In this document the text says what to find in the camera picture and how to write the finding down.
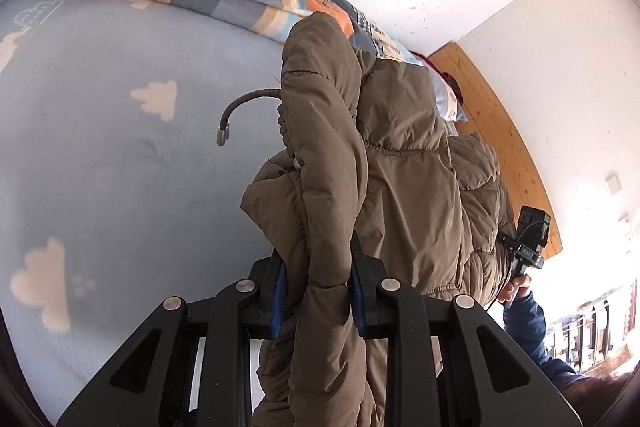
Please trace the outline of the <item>right forearm blue sleeve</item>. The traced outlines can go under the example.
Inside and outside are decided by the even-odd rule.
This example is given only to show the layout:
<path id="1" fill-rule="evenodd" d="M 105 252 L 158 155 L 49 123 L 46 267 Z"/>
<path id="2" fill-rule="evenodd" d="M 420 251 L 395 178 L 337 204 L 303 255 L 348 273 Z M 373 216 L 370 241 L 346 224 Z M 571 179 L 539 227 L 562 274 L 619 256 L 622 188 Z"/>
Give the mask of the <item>right forearm blue sleeve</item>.
<path id="1" fill-rule="evenodd" d="M 559 391 L 585 379 L 566 362 L 549 355 L 544 343 L 547 334 L 544 309 L 536 303 L 533 293 L 514 300 L 509 309 L 504 309 L 503 323 L 506 332 Z"/>

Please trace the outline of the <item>person's right hand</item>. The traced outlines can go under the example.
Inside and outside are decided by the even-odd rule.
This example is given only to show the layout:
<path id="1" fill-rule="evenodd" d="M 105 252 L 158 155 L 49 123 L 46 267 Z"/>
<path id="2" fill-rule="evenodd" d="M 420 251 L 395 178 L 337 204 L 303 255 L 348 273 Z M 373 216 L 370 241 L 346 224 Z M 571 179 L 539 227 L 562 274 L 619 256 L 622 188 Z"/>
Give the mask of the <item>person's right hand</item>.
<path id="1" fill-rule="evenodd" d="M 506 286 L 502 288 L 497 300 L 499 303 L 502 303 L 503 306 L 506 306 L 514 303 L 514 301 L 518 299 L 526 297 L 530 291 L 530 283 L 532 283 L 532 278 L 528 274 L 514 277 L 514 279 L 510 280 L 510 282 L 506 283 Z"/>

